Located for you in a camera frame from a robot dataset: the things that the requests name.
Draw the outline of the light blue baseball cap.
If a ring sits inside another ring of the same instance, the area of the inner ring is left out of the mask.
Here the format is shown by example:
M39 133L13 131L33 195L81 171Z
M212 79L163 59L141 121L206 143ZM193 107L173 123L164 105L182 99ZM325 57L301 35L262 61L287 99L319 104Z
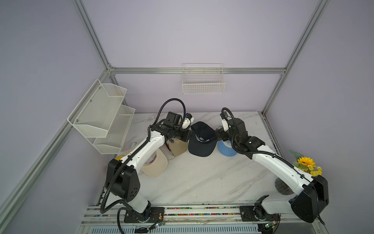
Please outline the light blue baseball cap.
M237 155L237 152L232 148L232 144L230 140L227 141L219 141L218 142L218 150L219 152L226 156L226 157L234 157Z

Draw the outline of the khaki tan baseball cap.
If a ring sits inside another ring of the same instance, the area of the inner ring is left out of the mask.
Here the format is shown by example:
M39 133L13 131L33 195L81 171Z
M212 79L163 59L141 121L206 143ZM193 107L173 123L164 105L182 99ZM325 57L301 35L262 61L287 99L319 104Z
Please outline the khaki tan baseball cap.
M167 145L174 157L185 153L188 149L188 143L182 140L171 138L167 141Z

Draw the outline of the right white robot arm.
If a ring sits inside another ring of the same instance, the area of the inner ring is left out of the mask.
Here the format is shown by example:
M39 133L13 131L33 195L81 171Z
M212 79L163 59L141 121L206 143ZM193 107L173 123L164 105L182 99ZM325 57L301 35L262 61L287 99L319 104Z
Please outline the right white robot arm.
M294 193L290 199L262 196L255 204L258 209L269 215L291 214L307 223L314 222L329 203L328 181L321 175L304 172L278 156L261 139L248 135L241 119L222 117L221 122L222 127L216 130L218 139L229 140L237 153L267 168Z

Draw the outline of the yellow object behind arm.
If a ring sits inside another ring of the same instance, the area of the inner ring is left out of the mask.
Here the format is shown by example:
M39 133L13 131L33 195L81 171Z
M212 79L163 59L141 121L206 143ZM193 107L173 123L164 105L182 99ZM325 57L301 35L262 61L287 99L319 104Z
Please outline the yellow object behind arm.
M117 161L121 161L124 158L124 155L119 155L115 158Z

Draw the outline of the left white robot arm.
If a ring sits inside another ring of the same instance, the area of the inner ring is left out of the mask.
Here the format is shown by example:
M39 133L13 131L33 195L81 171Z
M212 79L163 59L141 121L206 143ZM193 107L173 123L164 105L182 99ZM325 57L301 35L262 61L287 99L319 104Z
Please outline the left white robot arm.
M151 214L151 203L140 194L138 171L169 139L187 142L191 136L189 127L192 122L190 113L181 117L169 112L164 120L147 128L147 137L128 155L121 159L112 159L107 165L106 192L100 213L104 214L115 205L122 204L138 221L147 221Z

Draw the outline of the beige baseball cap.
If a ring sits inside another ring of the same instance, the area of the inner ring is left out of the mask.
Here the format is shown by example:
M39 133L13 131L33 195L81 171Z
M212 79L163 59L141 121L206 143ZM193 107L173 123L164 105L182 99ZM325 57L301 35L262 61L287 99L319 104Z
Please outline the beige baseball cap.
M149 177L157 177L161 175L168 166L168 159L165 154L157 149L151 154L151 156L145 161L142 167L137 168L137 172L143 172Z

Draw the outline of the dark navy baseball cap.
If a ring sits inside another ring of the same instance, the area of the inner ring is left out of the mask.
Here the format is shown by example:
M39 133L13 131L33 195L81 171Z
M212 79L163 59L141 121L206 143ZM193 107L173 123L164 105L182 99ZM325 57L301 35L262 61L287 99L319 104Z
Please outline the dark navy baseball cap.
M206 123L199 121L191 126L192 135L189 140L188 151L198 157L208 157L217 144L215 131Z

